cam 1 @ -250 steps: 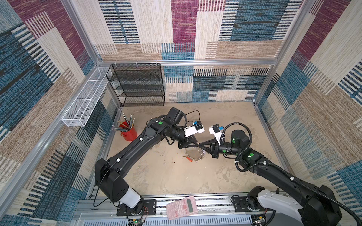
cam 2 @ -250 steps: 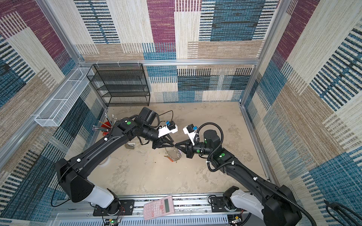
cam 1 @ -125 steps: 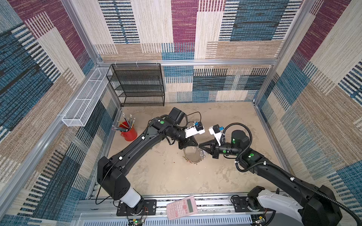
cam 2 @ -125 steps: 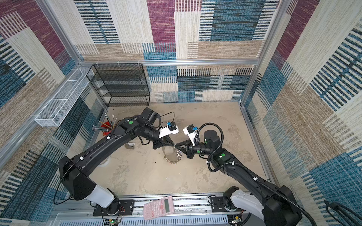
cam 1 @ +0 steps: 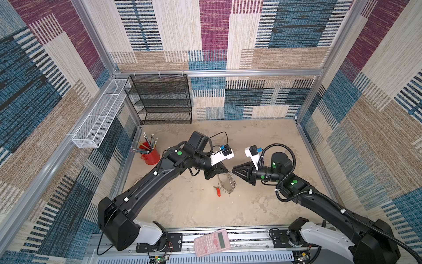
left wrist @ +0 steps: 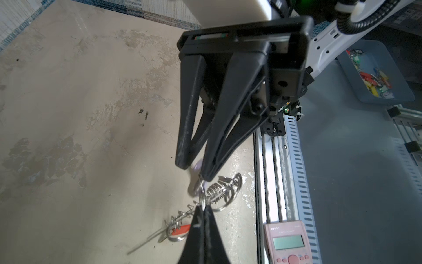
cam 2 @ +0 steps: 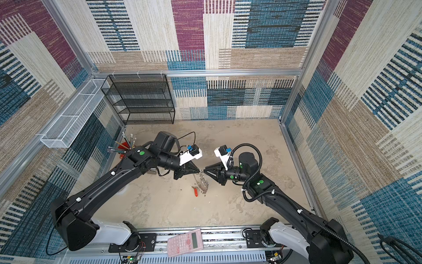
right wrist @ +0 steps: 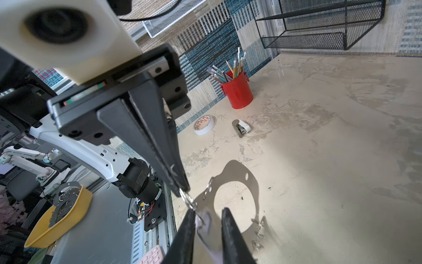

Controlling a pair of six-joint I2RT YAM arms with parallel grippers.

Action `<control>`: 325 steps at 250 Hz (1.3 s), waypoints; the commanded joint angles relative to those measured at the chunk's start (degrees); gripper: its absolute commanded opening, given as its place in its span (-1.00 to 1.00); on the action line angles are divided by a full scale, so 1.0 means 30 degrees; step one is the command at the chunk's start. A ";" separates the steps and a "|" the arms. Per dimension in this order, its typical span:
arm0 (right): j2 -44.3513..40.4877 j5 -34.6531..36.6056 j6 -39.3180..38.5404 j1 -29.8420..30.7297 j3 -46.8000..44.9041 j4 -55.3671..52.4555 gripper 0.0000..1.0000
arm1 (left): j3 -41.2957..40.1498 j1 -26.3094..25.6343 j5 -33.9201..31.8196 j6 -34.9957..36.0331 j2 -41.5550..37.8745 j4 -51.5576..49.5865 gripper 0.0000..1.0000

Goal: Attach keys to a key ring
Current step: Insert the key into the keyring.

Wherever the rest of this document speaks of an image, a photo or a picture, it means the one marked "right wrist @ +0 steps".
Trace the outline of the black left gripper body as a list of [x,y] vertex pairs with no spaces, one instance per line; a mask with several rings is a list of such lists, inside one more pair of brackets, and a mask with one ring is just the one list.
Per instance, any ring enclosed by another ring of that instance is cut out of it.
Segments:
[[129,91],[148,79],[158,86],[168,122],[191,109],[178,55],[164,44],[50,99],[48,110],[61,134],[108,145],[116,135],[97,119],[96,112],[116,99],[129,100]]

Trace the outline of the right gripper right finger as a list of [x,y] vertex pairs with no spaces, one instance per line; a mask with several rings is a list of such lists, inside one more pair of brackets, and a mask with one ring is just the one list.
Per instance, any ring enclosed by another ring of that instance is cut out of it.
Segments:
[[224,264],[255,264],[229,208],[222,210],[222,244]]

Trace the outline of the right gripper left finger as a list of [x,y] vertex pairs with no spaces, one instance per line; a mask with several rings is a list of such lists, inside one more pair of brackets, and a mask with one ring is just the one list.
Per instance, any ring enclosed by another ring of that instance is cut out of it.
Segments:
[[161,264],[191,264],[195,240],[194,210],[188,209],[164,260]]

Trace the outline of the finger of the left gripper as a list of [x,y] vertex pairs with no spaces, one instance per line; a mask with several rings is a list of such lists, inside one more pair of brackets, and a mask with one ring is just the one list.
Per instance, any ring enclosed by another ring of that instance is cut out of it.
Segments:
[[174,193],[190,191],[178,151],[177,133],[173,131],[174,121],[167,122],[163,98],[153,79],[148,79],[129,91],[129,99],[142,122],[148,140],[153,145],[153,154],[166,183]]
[[131,147],[135,152],[142,156],[158,173],[158,177],[166,183],[165,176],[162,175],[162,170],[155,160],[153,154],[153,145],[148,140],[148,135],[143,129],[141,120],[136,114],[130,99],[116,99],[110,104],[102,107],[96,112],[97,119],[113,134],[122,139],[126,145]]

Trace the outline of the key with purple tag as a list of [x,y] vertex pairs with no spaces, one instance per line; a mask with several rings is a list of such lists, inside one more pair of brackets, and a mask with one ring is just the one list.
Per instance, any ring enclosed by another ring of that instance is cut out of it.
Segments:
[[199,211],[196,220],[196,234],[215,264],[222,264],[222,222],[210,211]]

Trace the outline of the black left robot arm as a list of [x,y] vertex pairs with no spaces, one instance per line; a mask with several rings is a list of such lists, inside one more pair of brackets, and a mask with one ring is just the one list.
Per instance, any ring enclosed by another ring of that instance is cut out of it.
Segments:
[[191,102],[178,55],[163,44],[57,95],[29,66],[1,52],[1,125],[50,143],[117,186],[149,202],[151,166],[174,192],[190,185],[175,120]]

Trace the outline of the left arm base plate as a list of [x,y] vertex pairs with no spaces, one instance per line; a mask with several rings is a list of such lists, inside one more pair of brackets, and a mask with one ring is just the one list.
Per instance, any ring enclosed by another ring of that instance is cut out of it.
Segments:
[[139,199],[130,199],[127,211],[127,222],[130,224],[142,222],[145,232],[153,230],[167,219],[166,198],[163,187],[158,183],[155,185],[159,192],[153,202],[145,204]]

